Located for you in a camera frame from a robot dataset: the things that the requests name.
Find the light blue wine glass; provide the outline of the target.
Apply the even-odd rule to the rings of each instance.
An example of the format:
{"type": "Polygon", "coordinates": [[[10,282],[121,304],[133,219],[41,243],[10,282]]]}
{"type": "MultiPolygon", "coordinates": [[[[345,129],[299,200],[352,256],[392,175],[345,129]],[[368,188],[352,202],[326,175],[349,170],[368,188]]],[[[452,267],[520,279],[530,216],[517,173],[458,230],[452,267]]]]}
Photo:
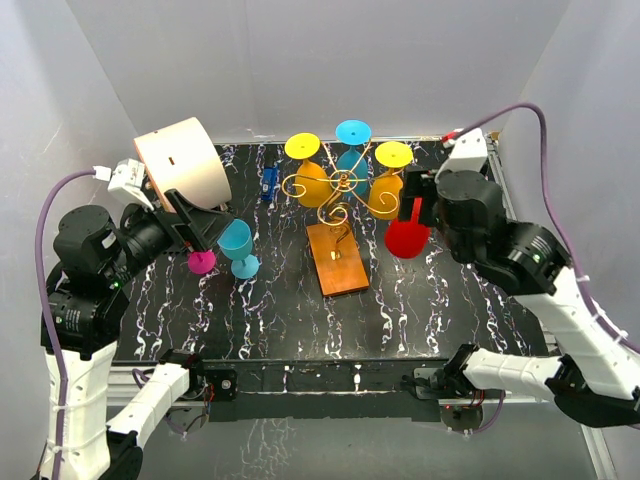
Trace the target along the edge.
{"type": "Polygon", "coordinates": [[[217,244],[231,261],[231,272],[237,279],[247,280],[257,274],[260,262],[253,254],[253,236],[246,222],[234,219],[218,238],[217,244]]]}

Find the red wine glass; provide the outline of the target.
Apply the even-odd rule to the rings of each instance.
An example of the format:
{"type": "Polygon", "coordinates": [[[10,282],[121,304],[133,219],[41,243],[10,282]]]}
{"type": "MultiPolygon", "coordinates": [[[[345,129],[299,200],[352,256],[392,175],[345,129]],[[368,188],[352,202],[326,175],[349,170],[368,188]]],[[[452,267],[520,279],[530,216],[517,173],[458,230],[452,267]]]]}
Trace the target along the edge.
{"type": "Polygon", "coordinates": [[[429,227],[419,222],[422,200],[414,200],[411,217],[408,221],[395,218],[387,229],[384,242],[387,250],[395,257],[412,259],[420,255],[428,243],[431,233],[429,227]]]}

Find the pink wine glass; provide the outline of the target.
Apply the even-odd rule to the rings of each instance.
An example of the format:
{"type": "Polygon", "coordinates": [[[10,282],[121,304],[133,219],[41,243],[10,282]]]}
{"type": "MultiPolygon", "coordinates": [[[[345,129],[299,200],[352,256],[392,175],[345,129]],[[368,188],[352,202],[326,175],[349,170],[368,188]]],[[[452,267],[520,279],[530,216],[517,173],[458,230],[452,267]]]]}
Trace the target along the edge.
{"type": "Polygon", "coordinates": [[[216,266],[217,258],[213,251],[190,252],[187,259],[189,270],[196,275],[206,275],[216,266]]]}

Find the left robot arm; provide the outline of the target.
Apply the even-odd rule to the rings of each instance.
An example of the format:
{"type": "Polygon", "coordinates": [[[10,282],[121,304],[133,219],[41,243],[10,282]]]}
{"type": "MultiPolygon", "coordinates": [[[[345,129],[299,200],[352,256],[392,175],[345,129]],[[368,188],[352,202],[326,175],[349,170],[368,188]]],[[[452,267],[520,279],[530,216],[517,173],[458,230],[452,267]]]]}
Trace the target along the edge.
{"type": "Polygon", "coordinates": [[[125,286],[174,248],[211,249],[233,219],[190,205],[177,190],[169,198],[175,213],[129,205],[130,223],[122,226],[101,206],[77,207],[59,221],[52,271],[36,261],[50,385],[40,479],[136,478],[144,446],[171,406],[205,390],[201,358],[171,349],[123,412],[106,417],[109,374],[129,306],[125,286]]]}

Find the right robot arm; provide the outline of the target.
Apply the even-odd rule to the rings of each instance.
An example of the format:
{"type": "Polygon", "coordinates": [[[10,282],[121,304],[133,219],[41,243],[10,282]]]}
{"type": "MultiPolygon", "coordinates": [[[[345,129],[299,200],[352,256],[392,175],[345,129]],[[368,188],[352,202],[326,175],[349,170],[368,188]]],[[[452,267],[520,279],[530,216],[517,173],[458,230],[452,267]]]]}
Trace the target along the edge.
{"type": "Polygon", "coordinates": [[[555,337],[560,354],[524,357],[462,345],[417,392],[466,397],[503,390],[553,402],[592,427],[639,425],[639,355],[623,346],[604,312],[587,305],[573,261],[548,229],[512,220],[501,187],[471,170],[410,168],[400,217],[419,202],[419,222],[435,228],[452,258],[531,311],[555,337]]]}

